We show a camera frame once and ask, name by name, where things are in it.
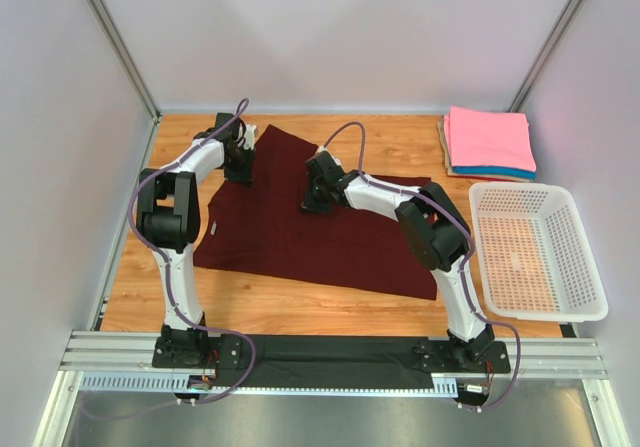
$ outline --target laundry basket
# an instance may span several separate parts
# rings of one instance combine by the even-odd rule
[[[583,322],[609,310],[571,194],[544,184],[482,182],[471,214],[487,306],[527,320]]]

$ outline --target cable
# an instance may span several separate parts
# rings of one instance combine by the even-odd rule
[[[460,268],[458,270],[458,273],[460,274],[460,280],[462,281],[462,289],[464,291],[464,297],[467,300],[467,304],[469,305],[469,309],[471,309],[471,312],[478,319],[480,319],[482,322],[484,322],[485,324],[499,326],[499,327],[506,327],[507,329],[511,330],[511,332],[513,332],[513,335],[514,335],[514,337],[516,339],[516,362],[515,362],[515,365],[514,365],[514,368],[513,368],[513,376],[511,377],[511,381],[509,382],[509,385],[507,386],[507,390],[505,390],[505,392],[495,402],[492,402],[491,404],[489,404],[487,406],[483,406],[482,410],[492,409],[494,407],[499,406],[500,404],[502,404],[504,402],[504,400],[506,399],[507,395],[509,395],[509,393],[513,389],[513,386],[515,385],[516,380],[518,378],[518,371],[520,370],[520,360],[522,358],[522,343],[520,341],[520,333],[518,332],[518,329],[516,329],[513,325],[509,324],[508,322],[503,322],[503,321],[500,321],[500,320],[490,320],[487,317],[485,317],[482,313],[478,312],[476,310],[475,306],[473,305],[473,301],[471,300],[471,294],[469,293],[469,286],[467,285],[467,276],[464,275],[464,268],[467,265],[467,263],[469,262],[469,260],[471,259],[471,257],[473,256],[473,254],[475,253],[475,251],[476,251],[476,244],[473,241],[473,238],[471,237],[471,234],[449,212],[447,212],[443,207],[441,207],[439,204],[437,204],[436,202],[431,200],[429,197],[427,197],[425,195],[422,195],[419,192],[414,192],[413,190],[404,190],[402,188],[394,188],[394,187],[391,187],[391,186],[389,186],[387,184],[376,182],[375,180],[371,180],[370,178],[367,178],[364,175],[364,171],[362,169],[363,169],[363,164],[364,164],[364,151],[365,151],[365,145],[366,145],[366,141],[367,141],[367,132],[366,132],[366,129],[365,129],[364,125],[362,124],[362,122],[358,122],[358,121],[347,122],[342,127],[340,127],[338,130],[336,130],[331,135],[331,137],[329,137],[329,139],[324,143],[323,148],[327,149],[327,147],[329,146],[331,141],[340,132],[342,132],[344,129],[346,129],[348,127],[351,127],[352,125],[357,125],[358,127],[360,127],[360,131],[362,133],[362,137],[361,137],[362,140],[360,142],[360,156],[358,157],[358,176],[362,180],[364,180],[368,185],[371,185],[373,187],[378,187],[380,189],[387,190],[389,192],[393,192],[395,194],[410,195],[410,196],[417,197],[420,200],[424,201],[427,205],[433,207],[435,210],[438,211],[438,213],[440,215],[442,215],[449,222],[451,222],[462,233],[462,235],[464,236],[465,240],[469,244],[469,251],[467,252],[467,254],[462,259],[462,262],[460,262]]]
[[[240,127],[242,127],[242,134],[240,134],[238,140],[236,141],[236,145],[238,146],[238,148],[244,147],[244,144],[247,141],[247,139],[245,138],[245,135],[247,134],[247,124],[245,124],[244,120],[242,119],[240,119]]]
[[[484,384],[487,386],[487,391],[491,394],[491,386],[493,385],[493,377],[496,375],[493,370],[493,364],[487,360],[487,382]]]
[[[198,325],[195,322],[192,322],[190,319],[188,319],[182,312],[180,312],[180,309],[178,309],[178,307],[176,306],[176,301],[173,296],[173,291],[171,289],[171,262],[170,262],[169,256],[165,254],[161,249],[153,245],[151,242],[149,242],[147,239],[145,239],[144,236],[140,233],[140,231],[138,230],[138,227],[136,226],[135,220],[133,218],[133,209],[135,207],[135,203],[136,203],[136,199],[138,198],[138,195],[140,194],[142,189],[145,188],[145,186],[147,186],[150,182],[155,181],[157,177],[164,174],[165,172],[168,172],[170,170],[180,167],[186,160],[189,159],[189,157],[191,157],[194,153],[200,150],[204,146],[204,144],[206,144],[211,139],[213,139],[213,137],[216,134],[228,129],[231,126],[231,124],[235,122],[236,119],[238,119],[242,115],[242,113],[247,109],[248,105],[249,105],[249,99],[247,98],[242,99],[238,104],[238,107],[236,108],[235,115],[231,119],[229,119],[227,122],[221,125],[218,129],[215,129],[214,131],[212,131],[200,143],[191,147],[184,154],[182,154],[177,160],[174,160],[172,163],[165,165],[164,167],[161,167],[160,169],[156,170],[151,175],[149,175],[147,178],[145,178],[142,182],[140,182],[134,189],[133,194],[129,199],[129,205],[127,207],[127,220],[129,222],[129,227],[131,228],[131,231],[133,232],[133,234],[145,246],[147,246],[149,249],[156,252],[164,261],[165,280],[167,284],[167,298],[169,300],[169,305],[171,305],[171,308],[173,309],[175,314],[178,316],[178,318],[182,320],[185,324],[187,324],[189,327],[192,327],[194,329],[239,337],[242,340],[245,340],[249,344],[249,347],[251,348],[251,360],[249,361],[249,366],[247,367],[247,370],[244,372],[244,374],[240,377],[240,379],[237,382],[235,382],[233,385],[231,385],[231,387],[224,390],[223,392],[220,392],[219,394],[215,394],[210,397],[205,397],[204,399],[196,400],[194,404],[198,404],[198,405],[210,404],[211,402],[224,399],[225,397],[229,396],[234,390],[236,390],[247,379],[247,377],[249,377],[256,361],[256,346],[253,340],[251,340],[251,338],[248,335],[245,335],[241,332],[237,332],[235,330],[220,329],[215,327]],[[80,411],[88,418],[92,420],[98,420],[98,421],[117,421],[117,420],[132,419],[141,415],[148,414],[150,412],[154,412],[159,409],[163,409],[165,407],[176,405],[175,401],[169,401],[169,402],[164,402],[162,404],[157,404],[155,406],[149,407],[139,412],[135,412],[133,414],[119,415],[116,417],[103,417],[99,415],[94,415],[91,412],[87,411],[86,408],[84,407],[85,403],[86,402],[82,403],[79,406]]]

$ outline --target pink towel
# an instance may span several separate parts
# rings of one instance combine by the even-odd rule
[[[491,165],[536,171],[524,114],[451,107],[444,131],[454,167]]]

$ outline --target folded towel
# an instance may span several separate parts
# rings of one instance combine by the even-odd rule
[[[524,114],[452,107],[445,135],[453,167],[495,166],[535,172]]]
[[[536,173],[528,170],[510,169],[509,167],[498,167],[495,165],[479,165],[473,167],[453,167],[456,174],[462,175],[508,175],[520,179],[535,179]]]
[[[475,178],[480,180],[507,180],[510,182],[531,182],[531,179],[525,177],[514,177],[512,175],[500,175],[500,174],[463,174],[455,172],[451,168],[451,159],[449,158],[449,146],[447,145],[447,138],[444,133],[444,119],[438,122],[438,138],[440,139],[440,145],[444,153],[444,166],[447,169],[447,175],[450,177],[466,177]]]

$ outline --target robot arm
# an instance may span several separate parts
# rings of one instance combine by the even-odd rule
[[[463,347],[470,360],[480,357],[493,342],[494,335],[491,326],[474,314],[465,298],[459,269],[469,250],[467,242],[446,218],[438,217],[430,224],[427,218],[437,212],[419,198],[405,193],[413,191],[427,196],[468,230],[466,222],[442,188],[436,183],[424,187],[398,186],[366,174],[363,179],[357,171],[345,173],[340,162],[324,150],[309,159],[307,167],[310,182],[302,209],[325,213],[332,204],[341,204],[369,210],[397,221],[414,256],[432,271],[436,279],[447,310],[451,340]],[[403,193],[390,192],[378,185],[387,185]],[[466,276],[470,287],[474,309],[481,312],[468,265],[462,274]]]
[[[230,117],[231,114],[218,114],[215,126],[196,135],[189,149],[197,148],[204,137]],[[197,186],[211,171],[219,168],[224,168],[228,180],[250,183],[255,138],[256,126],[245,125],[238,120],[232,128],[200,146],[184,164],[160,175],[155,183],[140,192],[138,198],[138,230],[169,257],[171,291],[176,305],[196,324],[204,325],[193,269],[193,243],[200,231]],[[152,172],[153,169],[145,169],[140,180]],[[159,205],[159,200],[167,198],[173,198],[173,206]],[[176,315],[169,302],[165,262],[159,253],[154,252],[153,255],[160,269],[165,297],[163,329],[187,331],[189,326]]]

